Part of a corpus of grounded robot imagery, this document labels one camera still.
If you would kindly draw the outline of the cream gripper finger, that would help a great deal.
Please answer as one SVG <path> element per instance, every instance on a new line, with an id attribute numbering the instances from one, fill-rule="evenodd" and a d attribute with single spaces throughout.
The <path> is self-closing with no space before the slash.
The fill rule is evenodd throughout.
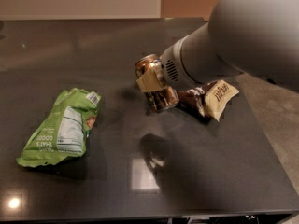
<path id="1" fill-rule="evenodd" d="M 166 87 L 164 72 L 158 66 L 151 67 L 136 82 L 142 92 L 161 91 Z"/>

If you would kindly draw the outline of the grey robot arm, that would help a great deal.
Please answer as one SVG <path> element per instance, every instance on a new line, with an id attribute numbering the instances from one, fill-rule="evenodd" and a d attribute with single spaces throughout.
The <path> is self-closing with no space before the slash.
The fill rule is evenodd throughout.
<path id="1" fill-rule="evenodd" d="M 209 22 L 169 47 L 137 84 L 187 90 L 241 73 L 299 90 L 299 0 L 220 0 Z"/>

